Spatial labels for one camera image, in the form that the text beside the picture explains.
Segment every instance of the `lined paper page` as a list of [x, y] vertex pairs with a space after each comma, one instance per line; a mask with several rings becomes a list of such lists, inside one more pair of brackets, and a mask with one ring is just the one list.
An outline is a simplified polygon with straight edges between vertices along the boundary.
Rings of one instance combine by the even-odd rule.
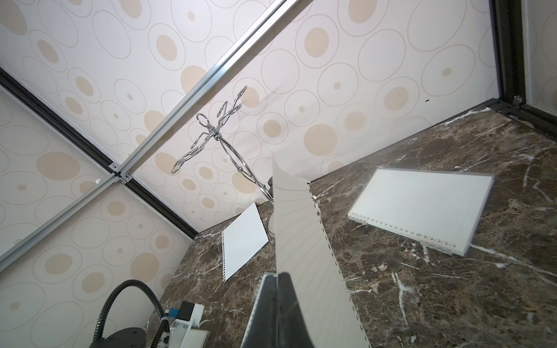
[[370, 347], [307, 181], [273, 160], [277, 273], [292, 278], [315, 348]]
[[222, 231], [222, 281], [238, 272], [268, 241], [253, 203]]

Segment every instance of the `metal rack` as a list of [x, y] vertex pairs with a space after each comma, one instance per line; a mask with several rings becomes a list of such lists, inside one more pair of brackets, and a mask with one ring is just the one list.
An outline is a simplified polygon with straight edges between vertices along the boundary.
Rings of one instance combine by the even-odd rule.
[[[259, 190], [261, 190], [261, 192], [265, 196], [265, 198], [267, 198], [269, 202], [273, 204], [273, 197], [269, 192], [267, 186], [265, 186], [265, 184], [263, 184], [261, 181], [257, 179], [255, 173], [253, 172], [253, 170], [251, 170], [250, 166], [246, 163], [244, 158], [238, 153], [238, 151], [234, 148], [234, 146], [232, 146], [229, 142], [226, 141], [225, 138], [222, 137], [221, 134], [221, 128], [230, 119], [230, 116], [238, 112], [240, 107], [242, 107], [242, 104], [238, 104], [238, 101], [240, 100], [240, 98], [242, 97], [246, 89], [247, 86], [244, 86], [244, 88], [240, 91], [240, 93], [238, 93], [236, 98], [234, 98], [234, 104], [232, 104], [232, 108], [230, 109], [230, 111], [228, 112], [226, 111], [228, 101], [225, 101], [224, 104], [222, 104], [220, 110], [218, 110], [218, 114], [217, 114], [218, 124], [216, 127], [211, 124], [209, 118], [207, 118], [205, 115], [203, 114], [196, 115], [197, 122], [203, 127], [205, 127], [209, 133], [203, 132], [197, 137], [197, 139], [193, 142], [193, 145], [190, 147], [190, 152], [181, 156], [176, 161], [176, 164], [172, 168], [172, 174], [176, 173], [187, 160], [191, 159], [192, 157], [200, 153], [205, 148], [206, 143], [208, 143], [211, 140], [211, 138], [213, 138], [215, 141], [221, 143], [224, 152], [226, 153], [230, 161], [232, 161], [232, 163], [236, 167], [236, 170], [238, 170], [238, 172], [240, 172], [246, 179], [256, 184], [257, 187], [259, 187]], [[203, 141], [201, 141], [201, 143], [199, 143], [203, 135], [206, 135], [206, 137], [205, 139], [203, 139]]]

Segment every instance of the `marble table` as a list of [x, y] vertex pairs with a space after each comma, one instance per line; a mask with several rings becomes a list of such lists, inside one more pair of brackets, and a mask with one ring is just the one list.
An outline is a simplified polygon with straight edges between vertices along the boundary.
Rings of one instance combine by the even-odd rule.
[[[348, 220], [378, 166], [492, 173], [466, 257]], [[323, 225], [373, 347], [557, 345], [557, 144], [491, 110], [427, 129], [315, 180]], [[268, 203], [259, 206], [266, 226]], [[222, 282], [221, 231], [200, 233], [162, 295], [202, 303], [207, 347], [239, 347], [274, 243]], [[158, 326], [152, 317], [149, 337]]]

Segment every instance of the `white notebook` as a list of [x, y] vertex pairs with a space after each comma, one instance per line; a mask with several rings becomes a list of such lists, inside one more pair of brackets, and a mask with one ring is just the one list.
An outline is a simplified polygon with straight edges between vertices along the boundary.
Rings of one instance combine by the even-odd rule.
[[255, 203], [222, 231], [222, 277], [227, 281], [269, 241]]
[[348, 217], [464, 256], [493, 181], [491, 174], [378, 168]]

